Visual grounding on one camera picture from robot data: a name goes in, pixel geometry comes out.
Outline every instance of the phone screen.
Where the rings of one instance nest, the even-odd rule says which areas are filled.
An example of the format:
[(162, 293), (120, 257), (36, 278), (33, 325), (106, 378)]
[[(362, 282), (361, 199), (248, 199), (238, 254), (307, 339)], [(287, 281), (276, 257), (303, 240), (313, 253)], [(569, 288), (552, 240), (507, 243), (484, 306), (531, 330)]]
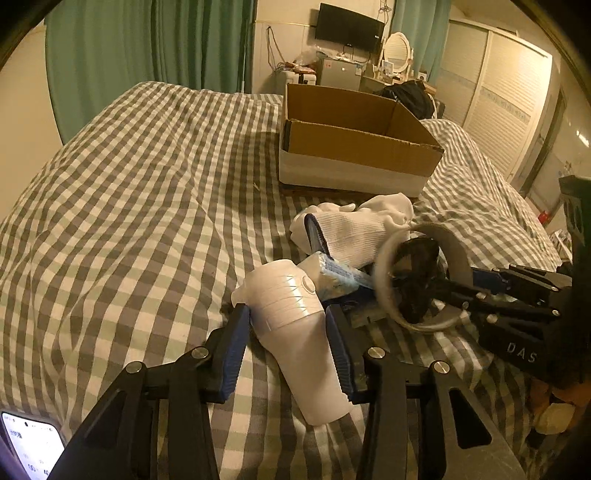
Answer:
[(2, 412), (2, 422), (31, 480), (46, 480), (64, 451), (57, 429), (42, 421)]

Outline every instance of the mirror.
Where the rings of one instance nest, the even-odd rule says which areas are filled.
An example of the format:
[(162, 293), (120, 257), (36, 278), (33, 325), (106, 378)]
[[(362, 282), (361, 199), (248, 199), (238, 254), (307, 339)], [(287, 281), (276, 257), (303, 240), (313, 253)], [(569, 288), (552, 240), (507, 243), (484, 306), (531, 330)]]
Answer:
[(402, 32), (393, 33), (388, 37), (382, 49), (381, 59), (392, 64), (393, 73), (402, 73), (411, 59), (410, 44)]

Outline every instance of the white cup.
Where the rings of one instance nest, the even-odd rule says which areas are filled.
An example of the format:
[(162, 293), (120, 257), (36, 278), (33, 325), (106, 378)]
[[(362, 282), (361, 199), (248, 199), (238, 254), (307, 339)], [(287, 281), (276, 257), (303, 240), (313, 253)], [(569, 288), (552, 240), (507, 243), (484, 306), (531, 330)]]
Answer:
[(246, 275), (232, 304), (251, 310), (252, 328), (287, 381), (306, 422), (323, 425), (353, 408), (342, 392), (314, 283), (291, 260), (275, 260)]

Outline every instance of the white sock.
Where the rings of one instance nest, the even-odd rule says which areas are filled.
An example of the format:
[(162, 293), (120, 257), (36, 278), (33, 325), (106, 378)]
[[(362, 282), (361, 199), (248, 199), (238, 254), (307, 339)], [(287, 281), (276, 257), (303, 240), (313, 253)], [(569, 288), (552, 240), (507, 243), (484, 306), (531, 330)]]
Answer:
[(408, 229), (413, 219), (413, 205), (402, 193), (378, 195), (361, 204), (355, 212), (351, 211), (351, 205), (338, 207), (330, 203), (308, 207), (294, 218), (290, 226), (291, 239), (304, 252), (311, 253), (304, 226), (305, 215), (311, 213), (320, 226), (328, 254), (350, 267), (360, 268), (373, 263), (384, 240)]

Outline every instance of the sliding wardrobe door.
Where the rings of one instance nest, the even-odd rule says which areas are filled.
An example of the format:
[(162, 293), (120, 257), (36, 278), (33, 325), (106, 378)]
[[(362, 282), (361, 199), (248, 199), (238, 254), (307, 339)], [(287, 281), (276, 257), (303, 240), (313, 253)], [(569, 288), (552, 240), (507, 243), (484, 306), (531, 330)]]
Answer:
[(443, 118), (464, 125), (486, 51), (488, 30), (450, 22), (439, 78), (437, 99), (445, 103)]
[(511, 181), (533, 140), (550, 85), (552, 57), (489, 32), (480, 79), (464, 129)]

